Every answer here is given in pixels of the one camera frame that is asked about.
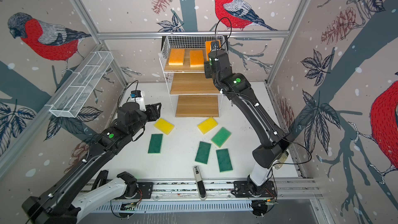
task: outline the yellow sponge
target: yellow sponge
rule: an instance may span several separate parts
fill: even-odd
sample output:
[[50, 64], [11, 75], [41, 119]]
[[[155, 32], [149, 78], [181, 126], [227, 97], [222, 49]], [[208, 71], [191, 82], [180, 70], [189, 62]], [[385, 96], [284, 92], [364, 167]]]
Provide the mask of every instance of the yellow sponge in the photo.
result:
[[208, 118], [205, 121], [201, 122], [198, 125], [199, 130], [203, 133], [206, 134], [208, 131], [216, 127], [218, 123], [212, 118]]
[[166, 135], [169, 135], [169, 133], [173, 130], [174, 125], [170, 124], [166, 120], [160, 118], [154, 125], [157, 129], [161, 130], [163, 133]]

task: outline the green scouring pad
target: green scouring pad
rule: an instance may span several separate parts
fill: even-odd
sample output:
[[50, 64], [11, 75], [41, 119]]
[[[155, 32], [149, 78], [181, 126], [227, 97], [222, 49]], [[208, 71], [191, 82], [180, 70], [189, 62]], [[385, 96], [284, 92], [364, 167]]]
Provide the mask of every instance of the green scouring pad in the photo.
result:
[[220, 172], [230, 172], [232, 170], [232, 164], [228, 149], [216, 150], [216, 153]]
[[152, 134], [149, 142], [148, 153], [160, 153], [163, 134]]
[[198, 152], [196, 153], [195, 161], [207, 164], [207, 160], [209, 159], [210, 154], [210, 143], [200, 142]]
[[224, 127], [221, 127], [221, 129], [216, 133], [216, 135], [214, 135], [214, 137], [211, 139], [211, 141], [216, 146], [221, 148], [221, 146], [223, 145], [223, 143], [225, 143], [225, 141], [229, 138], [229, 136], [231, 136], [231, 132], [229, 132]]

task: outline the bird illustration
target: bird illustration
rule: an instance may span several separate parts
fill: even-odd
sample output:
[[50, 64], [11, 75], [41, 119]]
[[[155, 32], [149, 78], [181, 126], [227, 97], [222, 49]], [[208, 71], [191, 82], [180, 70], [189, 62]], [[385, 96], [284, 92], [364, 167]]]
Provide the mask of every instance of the bird illustration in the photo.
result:
[[240, 28], [243, 30], [246, 26], [260, 25], [269, 30], [276, 30], [266, 25], [264, 20], [258, 17], [251, 9], [250, 4], [243, 0], [215, 0], [215, 11], [219, 20], [223, 17], [229, 18], [232, 26], [228, 19], [224, 18], [221, 20], [228, 28]]
[[390, 160], [391, 166], [385, 172], [380, 172], [373, 164], [368, 165], [380, 174], [381, 181], [378, 183], [385, 184], [386, 174], [398, 170], [398, 81], [375, 99], [370, 117], [371, 135], [362, 134], [355, 123], [348, 123], [352, 124], [357, 132], [354, 142], [358, 141], [359, 135], [373, 140]]
[[75, 53], [80, 42], [90, 34], [65, 28], [60, 24], [49, 24], [32, 16], [19, 12], [8, 19], [8, 28], [12, 37], [21, 37], [39, 56], [53, 61], [65, 61], [68, 69], [68, 59]]

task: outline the wooden shelf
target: wooden shelf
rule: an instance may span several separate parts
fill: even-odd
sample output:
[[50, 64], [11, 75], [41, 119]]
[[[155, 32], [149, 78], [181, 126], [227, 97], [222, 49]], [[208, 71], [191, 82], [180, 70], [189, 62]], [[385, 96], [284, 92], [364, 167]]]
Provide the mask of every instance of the wooden shelf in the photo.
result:
[[203, 62], [206, 60], [206, 49], [205, 48], [186, 48], [184, 54], [184, 65], [182, 66], [170, 66], [169, 59], [170, 54], [168, 54], [166, 65], [164, 67], [165, 72], [205, 72], [204, 67], [190, 67], [189, 64], [189, 52], [191, 50], [203, 50]]
[[180, 95], [176, 117], [218, 117], [218, 96]]
[[203, 73], [175, 73], [170, 90], [171, 95], [217, 94], [220, 91], [212, 79], [206, 79]]

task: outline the white wire basket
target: white wire basket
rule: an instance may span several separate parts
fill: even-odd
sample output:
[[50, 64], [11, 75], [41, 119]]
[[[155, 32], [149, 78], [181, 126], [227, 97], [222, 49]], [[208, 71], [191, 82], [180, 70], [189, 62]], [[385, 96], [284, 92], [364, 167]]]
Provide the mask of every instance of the white wire basket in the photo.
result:
[[227, 50], [228, 44], [225, 42], [224, 36], [166, 36], [160, 53], [160, 63], [163, 71], [172, 48], [206, 48], [206, 42], [214, 41], [215, 38], [222, 44], [221, 48]]
[[77, 76], [50, 109], [54, 116], [75, 118], [113, 61], [113, 56], [108, 51], [91, 54], [92, 57], [83, 69], [73, 72]]

